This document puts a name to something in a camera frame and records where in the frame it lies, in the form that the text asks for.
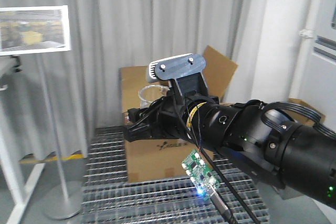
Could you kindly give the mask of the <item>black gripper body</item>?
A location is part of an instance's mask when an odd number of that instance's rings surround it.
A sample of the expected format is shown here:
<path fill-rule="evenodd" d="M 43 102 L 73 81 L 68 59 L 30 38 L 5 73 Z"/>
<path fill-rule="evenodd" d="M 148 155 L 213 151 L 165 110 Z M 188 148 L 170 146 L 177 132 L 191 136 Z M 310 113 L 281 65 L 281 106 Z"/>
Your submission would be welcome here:
<path fill-rule="evenodd" d="M 157 123 L 152 125 L 162 131 L 163 138 L 201 140 L 205 118 L 218 105 L 215 95 L 187 94 L 181 104 L 175 95 L 161 97 L 150 106 L 157 110 Z"/>

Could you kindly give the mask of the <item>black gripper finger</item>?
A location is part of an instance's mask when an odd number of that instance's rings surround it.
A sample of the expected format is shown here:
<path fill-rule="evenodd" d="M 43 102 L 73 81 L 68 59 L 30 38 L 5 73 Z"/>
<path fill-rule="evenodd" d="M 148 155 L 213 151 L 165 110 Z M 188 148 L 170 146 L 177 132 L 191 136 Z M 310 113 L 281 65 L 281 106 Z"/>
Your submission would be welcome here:
<path fill-rule="evenodd" d="M 137 140 L 162 139 L 162 131 L 152 124 L 141 123 L 138 125 L 124 125 L 123 136 L 128 142 Z"/>
<path fill-rule="evenodd" d="M 150 108 L 131 108 L 127 110 L 130 122 L 133 124 L 156 124 L 157 110 Z"/>

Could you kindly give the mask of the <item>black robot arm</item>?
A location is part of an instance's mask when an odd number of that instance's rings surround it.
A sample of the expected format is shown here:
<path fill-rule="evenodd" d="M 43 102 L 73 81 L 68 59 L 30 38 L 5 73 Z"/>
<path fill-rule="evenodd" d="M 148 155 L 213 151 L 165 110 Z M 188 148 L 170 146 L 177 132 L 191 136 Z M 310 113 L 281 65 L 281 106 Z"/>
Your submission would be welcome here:
<path fill-rule="evenodd" d="M 180 138 L 229 159 L 251 178 L 291 187 L 335 207 L 335 132 L 317 111 L 289 102 L 222 105 L 218 98 L 161 97 L 128 111 L 127 141 Z"/>

